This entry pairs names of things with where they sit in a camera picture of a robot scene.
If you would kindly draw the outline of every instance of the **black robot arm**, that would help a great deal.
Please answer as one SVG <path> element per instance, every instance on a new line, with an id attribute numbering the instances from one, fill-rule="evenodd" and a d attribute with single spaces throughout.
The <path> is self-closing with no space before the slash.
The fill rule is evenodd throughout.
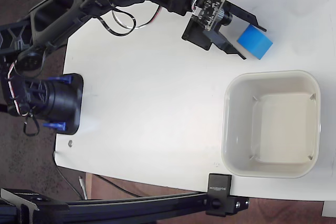
<path id="1" fill-rule="evenodd" d="M 0 80 L 8 105 L 8 113 L 44 119 L 45 126 L 58 133 L 74 134 L 79 126 L 83 79 L 71 74 L 49 80 L 24 76 L 24 71 L 42 69 L 47 56 L 59 49 L 65 41 L 89 19 L 99 19 L 105 28 L 116 36 L 125 36 L 107 26 L 101 16 L 118 7 L 143 3 L 146 0 L 44 0 L 33 7 L 28 15 L 16 23 L 0 26 Z M 147 0 L 184 16 L 193 12 L 183 39 L 205 50 L 211 44 L 227 54 L 239 54 L 219 33 L 221 25 L 228 25 L 235 15 L 263 29 L 254 15 L 225 0 Z"/>

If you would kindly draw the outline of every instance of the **white container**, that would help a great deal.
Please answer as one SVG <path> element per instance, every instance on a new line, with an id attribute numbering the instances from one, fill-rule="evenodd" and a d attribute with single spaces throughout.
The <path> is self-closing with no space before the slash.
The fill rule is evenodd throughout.
<path id="1" fill-rule="evenodd" d="M 304 71 L 248 73 L 226 90 L 222 159 L 235 175 L 298 178 L 315 165 L 321 92 Z"/>

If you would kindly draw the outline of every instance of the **table surface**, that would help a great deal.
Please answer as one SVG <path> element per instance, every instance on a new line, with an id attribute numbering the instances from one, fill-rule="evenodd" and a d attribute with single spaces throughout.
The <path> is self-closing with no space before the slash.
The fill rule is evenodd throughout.
<path id="1" fill-rule="evenodd" d="M 229 174 L 221 157 L 224 94 L 247 72 L 305 70 L 321 88 L 320 154 L 298 179 L 233 177 L 231 194 L 336 200 L 336 0 L 229 0 L 252 12 L 274 42 L 262 60 L 236 40 L 247 23 L 222 32 L 248 59 L 183 41 L 190 14 L 164 10 L 150 26 L 120 38 L 91 20 L 70 39 L 64 73 L 84 78 L 81 121 L 57 135 L 58 165 L 173 188 L 207 191 L 209 173 Z M 145 22 L 156 6 L 126 8 Z M 117 29 L 111 14 L 104 18 Z"/>

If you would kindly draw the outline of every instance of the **black clamp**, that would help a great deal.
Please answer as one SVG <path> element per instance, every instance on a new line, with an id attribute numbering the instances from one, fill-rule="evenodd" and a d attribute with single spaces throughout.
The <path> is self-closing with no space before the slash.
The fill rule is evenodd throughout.
<path id="1" fill-rule="evenodd" d="M 230 195 L 231 175 L 209 174 L 207 215 L 225 217 L 248 209 L 249 198 Z"/>
<path id="2" fill-rule="evenodd" d="M 20 224 L 58 223 L 57 213 L 69 211 L 68 204 L 30 190 L 1 189 L 0 197 L 16 206 Z"/>

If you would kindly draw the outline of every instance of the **metal clamp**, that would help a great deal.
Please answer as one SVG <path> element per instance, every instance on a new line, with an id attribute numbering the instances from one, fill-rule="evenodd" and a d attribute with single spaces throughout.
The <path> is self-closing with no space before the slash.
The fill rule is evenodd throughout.
<path id="1" fill-rule="evenodd" d="M 249 198 L 230 195 L 231 175 L 209 174 L 207 215 L 235 215 L 248 209 Z"/>

